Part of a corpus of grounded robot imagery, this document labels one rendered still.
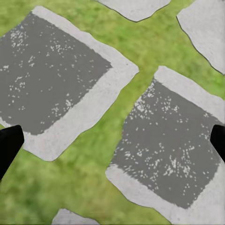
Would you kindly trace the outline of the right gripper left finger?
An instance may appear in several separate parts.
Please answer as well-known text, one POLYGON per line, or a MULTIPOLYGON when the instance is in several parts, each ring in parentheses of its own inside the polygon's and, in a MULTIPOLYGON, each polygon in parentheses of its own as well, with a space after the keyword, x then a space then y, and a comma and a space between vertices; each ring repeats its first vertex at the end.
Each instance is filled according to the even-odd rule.
POLYGON ((21 125, 0 130, 0 181, 24 144, 21 125))

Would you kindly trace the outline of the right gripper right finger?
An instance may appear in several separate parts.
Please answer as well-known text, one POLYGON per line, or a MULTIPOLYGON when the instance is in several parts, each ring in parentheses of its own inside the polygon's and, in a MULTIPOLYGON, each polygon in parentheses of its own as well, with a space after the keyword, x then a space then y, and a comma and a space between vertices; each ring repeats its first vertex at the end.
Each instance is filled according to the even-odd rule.
POLYGON ((225 162, 225 127, 221 125, 214 125, 211 136, 210 142, 219 153, 221 158, 225 162))

